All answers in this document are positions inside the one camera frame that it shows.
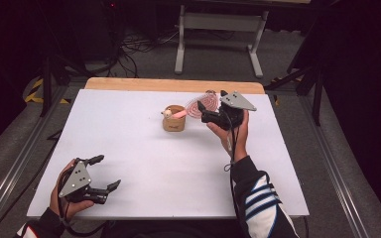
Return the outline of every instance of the pink object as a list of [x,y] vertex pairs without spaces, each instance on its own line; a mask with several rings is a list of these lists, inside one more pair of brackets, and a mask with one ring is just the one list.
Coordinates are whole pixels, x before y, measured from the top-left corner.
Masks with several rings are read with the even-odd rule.
[[181,118],[186,115],[199,119],[202,113],[197,109],[197,102],[200,101],[205,106],[206,110],[215,111],[218,106],[218,97],[213,90],[208,90],[204,95],[191,100],[186,109],[172,115],[173,118]]

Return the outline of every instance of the white tabletop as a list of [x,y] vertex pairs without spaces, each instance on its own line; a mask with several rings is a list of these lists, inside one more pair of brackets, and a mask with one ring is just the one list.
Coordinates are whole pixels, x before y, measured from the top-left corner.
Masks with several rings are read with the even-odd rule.
[[[74,158],[104,155],[88,166],[94,188],[122,179],[104,205],[81,219],[234,217],[229,158],[200,120],[188,117],[183,132],[166,132],[161,111],[186,105],[201,93],[83,89],[42,177],[27,216],[46,210],[59,173]],[[267,95],[244,94],[250,112],[247,151],[269,173],[289,215],[309,215],[285,142]]]

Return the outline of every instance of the table leg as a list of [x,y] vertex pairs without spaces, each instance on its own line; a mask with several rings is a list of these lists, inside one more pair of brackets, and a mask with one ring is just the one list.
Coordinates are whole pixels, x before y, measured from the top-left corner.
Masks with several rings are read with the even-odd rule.
[[267,18],[268,11],[264,11],[262,13],[262,18],[259,19],[258,28],[256,29],[255,41],[253,45],[247,46],[249,57],[252,61],[252,66],[256,77],[262,77],[264,75],[256,52],[258,51],[259,42],[261,41],[262,33],[264,32],[265,24],[267,23]]
[[181,16],[179,17],[179,46],[178,54],[176,56],[175,73],[181,74],[184,68],[184,57],[185,57],[185,6],[181,6]]

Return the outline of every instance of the hand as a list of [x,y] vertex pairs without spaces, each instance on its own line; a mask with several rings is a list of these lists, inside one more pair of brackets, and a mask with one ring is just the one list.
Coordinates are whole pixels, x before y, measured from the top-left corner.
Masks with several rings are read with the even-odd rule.
[[[61,179],[61,176],[64,173],[64,171],[67,171],[69,168],[71,168],[73,166],[74,162],[75,162],[75,160],[70,161],[69,164],[67,164],[67,166],[63,169],[63,171],[61,172],[61,174],[58,178],[57,184],[55,185],[55,188],[52,191],[51,204],[50,204],[49,208],[58,216],[61,216],[60,212],[59,212],[59,207],[58,207],[59,179]],[[68,202],[66,201],[66,199],[64,197],[61,198],[61,202],[63,204],[62,205],[63,212],[65,212]],[[78,202],[78,203],[71,202],[69,204],[68,209],[67,209],[66,220],[71,220],[78,212],[85,210],[86,208],[91,207],[93,205],[94,205],[94,202],[92,202],[90,200],[85,200],[85,201]]]
[[[236,141],[236,150],[234,152],[234,162],[238,162],[241,159],[247,156],[246,152],[246,141],[248,135],[248,124],[249,124],[249,112],[247,110],[243,110],[243,122],[238,128],[234,128],[234,136],[237,138]],[[228,142],[227,137],[230,142],[230,146],[232,147],[233,139],[231,131],[224,131],[217,125],[212,122],[206,123],[206,126],[221,140],[222,147],[228,153],[230,157],[231,151],[228,150]]]

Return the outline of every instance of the striped sleeve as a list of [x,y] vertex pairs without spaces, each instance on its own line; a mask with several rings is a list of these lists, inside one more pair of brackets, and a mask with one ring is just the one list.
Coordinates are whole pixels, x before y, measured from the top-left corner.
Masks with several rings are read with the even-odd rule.
[[231,175],[246,237],[298,237],[268,174],[257,171],[250,157],[239,161]]

